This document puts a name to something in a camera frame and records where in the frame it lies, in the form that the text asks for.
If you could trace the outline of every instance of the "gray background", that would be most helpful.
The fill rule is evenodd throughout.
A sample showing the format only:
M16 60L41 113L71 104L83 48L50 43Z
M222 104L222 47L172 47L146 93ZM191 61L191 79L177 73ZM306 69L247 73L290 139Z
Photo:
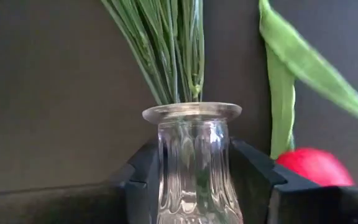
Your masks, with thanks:
M205 0L205 100L237 103L231 134L268 153L270 98L257 0ZM273 5L358 89L358 1ZM296 84L296 140L358 183L358 121ZM0 0L0 190L97 182L155 133L154 102L98 0Z

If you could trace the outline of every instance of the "clear glass vase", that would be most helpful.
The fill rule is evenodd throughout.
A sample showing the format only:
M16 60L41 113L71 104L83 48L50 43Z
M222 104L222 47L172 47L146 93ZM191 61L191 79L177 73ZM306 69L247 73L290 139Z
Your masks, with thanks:
M143 117L158 125L158 224L242 224L229 173L228 103L156 106Z

